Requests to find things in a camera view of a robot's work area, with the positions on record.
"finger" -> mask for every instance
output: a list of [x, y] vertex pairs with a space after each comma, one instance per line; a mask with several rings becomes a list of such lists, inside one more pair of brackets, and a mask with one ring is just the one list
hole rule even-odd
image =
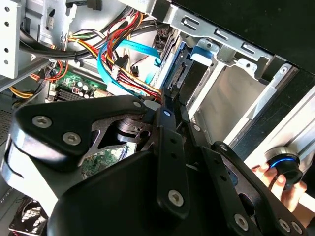
[[269, 187], [269, 185], [271, 184], [272, 180], [274, 179], [274, 177], [276, 177], [277, 175], [277, 169], [276, 168], [271, 168], [268, 171], [266, 171], [264, 173], [264, 175], [261, 177], [261, 181], [267, 186], [267, 188]]
[[261, 177], [264, 175], [264, 173], [269, 169], [268, 163], [263, 164], [261, 167], [259, 167], [254, 173], [255, 175], [261, 179]]
[[300, 181], [296, 183], [289, 191], [287, 191], [283, 196], [283, 204], [293, 212], [298, 203], [300, 198], [302, 197], [303, 193], [307, 190], [307, 185]]
[[281, 201], [281, 196], [284, 191], [286, 178], [284, 175], [279, 175], [276, 182], [271, 188], [271, 192]]

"cooling fan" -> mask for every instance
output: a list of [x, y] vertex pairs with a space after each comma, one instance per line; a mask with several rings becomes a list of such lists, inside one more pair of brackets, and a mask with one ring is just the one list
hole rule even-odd
[[14, 235], [42, 236], [48, 216], [39, 204], [32, 198], [25, 196], [19, 206], [9, 229]]

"knob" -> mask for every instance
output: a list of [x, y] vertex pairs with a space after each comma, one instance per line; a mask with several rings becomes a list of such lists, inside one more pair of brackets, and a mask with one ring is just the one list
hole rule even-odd
[[303, 178], [303, 173], [299, 170], [299, 155], [287, 147], [276, 147], [265, 153], [270, 168], [277, 169], [277, 176], [284, 175], [286, 184], [284, 189], [290, 189], [294, 184]]

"circuit board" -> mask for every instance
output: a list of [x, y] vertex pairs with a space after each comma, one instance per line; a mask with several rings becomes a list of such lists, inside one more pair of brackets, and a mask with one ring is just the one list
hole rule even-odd
[[63, 78], [50, 83], [47, 101], [75, 101], [111, 96], [106, 89], [106, 84], [68, 71]]
[[117, 162], [132, 155], [135, 144], [127, 143], [119, 149], [104, 150], [86, 158], [82, 164], [82, 176], [84, 179], [116, 164]]
[[78, 76], [76, 74], [73, 74], [69, 71], [66, 73], [66, 75], [63, 78], [56, 81], [56, 85], [61, 86], [64, 89], [72, 90], [72, 88], [74, 86], [76, 86], [79, 82], [88, 86], [89, 89], [94, 88], [96, 90], [99, 88], [103, 91], [106, 91], [106, 88], [107, 88], [106, 85], [102, 85], [102, 84], [99, 84], [97, 82], [85, 79], [85, 78]]

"silver screw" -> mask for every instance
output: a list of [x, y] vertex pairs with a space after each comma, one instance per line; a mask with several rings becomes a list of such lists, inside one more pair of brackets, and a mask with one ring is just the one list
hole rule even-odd
[[242, 215], [235, 214], [234, 215], [234, 220], [235, 220], [236, 224], [239, 227], [241, 227], [242, 230], [244, 230], [244, 231], [248, 230], [248, 228], [249, 228], [248, 223], [247, 223], [246, 219]]
[[51, 119], [45, 116], [35, 116], [31, 121], [39, 128], [48, 128], [53, 124]]
[[224, 144], [221, 144], [220, 147], [224, 150], [224, 151], [227, 151], [227, 148]]
[[133, 104], [134, 104], [136, 107], [141, 107], [141, 104], [138, 103], [138, 102], [133, 102]]
[[196, 124], [193, 125], [193, 128], [194, 128], [195, 130], [197, 130], [198, 132], [201, 131], [201, 128], [200, 128], [198, 125], [196, 125]]
[[302, 234], [302, 233], [303, 233], [301, 227], [300, 227], [297, 223], [295, 223], [294, 221], [292, 221], [291, 223], [292, 223], [292, 226], [294, 227], [294, 229], [295, 229], [299, 234]]
[[166, 114], [168, 117], [171, 116], [171, 114], [168, 111], [164, 111], [164, 114]]
[[76, 146], [81, 142], [81, 138], [78, 134], [73, 132], [67, 132], [63, 135], [63, 140], [66, 144]]
[[181, 207], [184, 204], [184, 198], [180, 192], [172, 189], [168, 192], [168, 199], [177, 207]]
[[287, 231], [288, 233], [291, 232], [290, 226], [284, 220], [280, 219], [279, 223], [285, 231]]
[[288, 68], [285, 66], [285, 67], [282, 67], [281, 69], [280, 69], [280, 73], [281, 74], [284, 74], [284, 73], [286, 73], [287, 72], [287, 70], [288, 70]]

